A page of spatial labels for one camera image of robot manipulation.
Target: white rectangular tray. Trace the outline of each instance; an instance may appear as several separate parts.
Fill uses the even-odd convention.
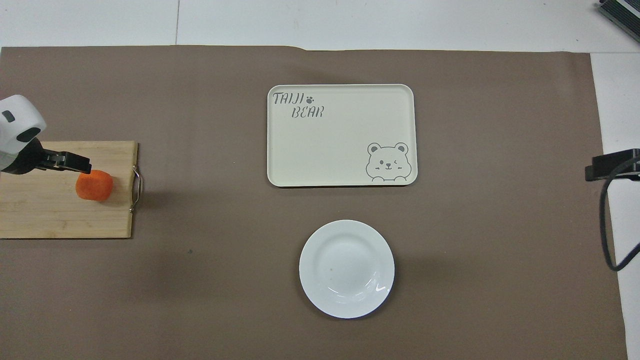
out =
[[[267,104],[275,186],[397,186],[418,175],[406,85],[278,85]]]

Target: bear drawing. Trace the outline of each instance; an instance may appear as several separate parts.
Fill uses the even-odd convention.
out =
[[[409,148],[405,143],[399,142],[391,147],[374,142],[369,144],[368,150],[367,175],[371,177],[371,181],[395,181],[398,178],[406,180],[411,174],[411,165],[406,157]]]

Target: orange fruit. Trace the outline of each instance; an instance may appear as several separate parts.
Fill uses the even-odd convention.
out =
[[[91,170],[91,174],[80,173],[76,181],[76,194],[81,199],[105,201],[113,190],[113,178],[100,170]]]

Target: plate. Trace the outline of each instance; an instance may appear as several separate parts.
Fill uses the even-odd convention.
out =
[[[391,291],[395,273],[393,254],[382,235],[355,220],[320,227],[300,255],[305,294],[318,309],[337,318],[374,311]]]
[[[417,175],[408,86],[278,85],[269,91],[267,177],[275,186],[403,186]]]

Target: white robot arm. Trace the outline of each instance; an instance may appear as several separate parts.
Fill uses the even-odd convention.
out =
[[[91,172],[88,158],[42,148],[36,135],[47,124],[26,97],[13,95],[0,100],[0,113],[0,171],[25,174],[38,168]]]

